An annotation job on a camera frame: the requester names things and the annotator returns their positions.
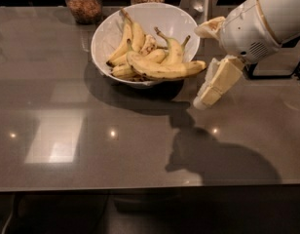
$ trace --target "glossy table surface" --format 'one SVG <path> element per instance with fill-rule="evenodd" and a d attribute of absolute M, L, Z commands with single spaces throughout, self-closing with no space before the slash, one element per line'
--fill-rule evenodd
<path fill-rule="evenodd" d="M 244 76 L 199 111 L 204 73 L 116 84 L 91 61 L 94 31 L 64 7 L 0 8 L 0 191 L 300 184 L 295 77 Z"/>

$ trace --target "bowl rim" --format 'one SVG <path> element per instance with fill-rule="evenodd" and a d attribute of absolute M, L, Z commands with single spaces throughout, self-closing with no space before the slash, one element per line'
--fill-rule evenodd
<path fill-rule="evenodd" d="M 110 16 L 108 16 L 96 28 L 96 30 L 94 32 L 94 35 L 93 35 L 93 38 L 92 38 L 92 42 L 91 42 L 92 62 L 94 63 L 95 67 L 98 69 L 98 71 L 100 72 L 101 75 L 105 75 L 107 77 L 110 77 L 113 80 L 116 80 L 116 81 L 121 82 L 121 83 L 125 83 L 125 84 L 127 84 L 129 86 L 132 86 L 132 87 L 135 87 L 135 88 L 137 88 L 139 86 L 142 86 L 142 87 L 152 87 L 152 86 L 154 86 L 156 84 L 164 82 L 164 81 L 160 81 L 160 80 L 158 80 L 158 81 L 143 81 L 143 82 L 133 82 L 133 81 L 122 80 L 122 79 L 119 79 L 117 77 L 112 76 L 110 73 L 104 72 L 104 70 L 102 70 L 98 66 L 98 64 L 97 64 L 97 62 L 95 60 L 95 55 L 94 55 L 94 38 L 98 34 L 98 32 L 100 31 L 100 29 L 104 26 L 105 22 L 111 20 L 114 17 L 117 17 L 120 14 L 120 8 L 124 8 L 124 9 L 129 9 L 130 10 L 131 8 L 147 8 L 147 6 L 149 6 L 149 8 L 163 8 L 163 7 L 164 8 L 166 8 L 166 7 L 174 8 L 174 9 L 178 10 L 179 12 L 181 12 L 182 14 L 185 14 L 191 20 L 191 22 L 194 24 L 194 26 L 198 26 L 197 22 L 186 11 L 182 10 L 181 8 L 179 8 L 177 6 L 174 6 L 174 5 L 171 5 L 171 4 L 167 4 L 167 3 L 148 2 L 148 3 L 139 3 L 139 4 L 134 4 L 134 5 L 119 7 L 119 10 L 117 10 L 116 12 L 114 12 Z M 197 52 L 199 50 L 199 46 L 200 46 L 200 42 L 201 42 L 200 37 L 197 37 L 196 39 L 197 39 L 198 42 L 197 42 L 197 45 L 195 46 L 195 52 Z"/>

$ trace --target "bowl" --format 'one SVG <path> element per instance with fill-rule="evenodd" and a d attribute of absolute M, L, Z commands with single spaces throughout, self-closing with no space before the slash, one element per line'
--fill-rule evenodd
<path fill-rule="evenodd" d="M 185 48 L 184 61 L 192 60 L 197 53 L 200 45 L 200 37 L 194 33 L 197 23 L 185 11 L 165 3 L 142 3 L 127 6 L 124 9 L 133 20 L 141 24 L 145 33 L 153 35 L 160 45 L 165 46 L 166 42 L 157 36 L 154 30 L 155 26 L 158 26 L 164 34 L 177 39 L 180 43 L 183 42 L 187 35 L 190 35 L 191 38 Z M 111 75 L 111 67 L 106 62 L 122 39 L 123 19 L 124 16 L 119 10 L 109 16 L 96 29 L 91 44 L 94 65 L 98 68 L 101 75 L 133 88 L 147 89 L 162 83 L 162 81 L 126 81 Z"/>

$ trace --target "bowl of bananas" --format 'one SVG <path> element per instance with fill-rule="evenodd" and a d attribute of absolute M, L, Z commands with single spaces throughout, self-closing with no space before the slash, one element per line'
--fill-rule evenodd
<path fill-rule="evenodd" d="M 164 3 L 127 6 L 95 31 L 92 59 L 101 75 L 138 89 L 185 79 L 206 68 L 193 60 L 200 45 L 194 19 Z"/>

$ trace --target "gray countertop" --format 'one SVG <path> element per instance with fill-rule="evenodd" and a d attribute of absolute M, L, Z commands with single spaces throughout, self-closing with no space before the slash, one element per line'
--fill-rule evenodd
<path fill-rule="evenodd" d="M 94 31 L 64 7 L 0 8 L 0 191 L 300 184 L 294 77 L 244 76 L 199 111 L 204 73 L 115 84 L 91 61 Z"/>

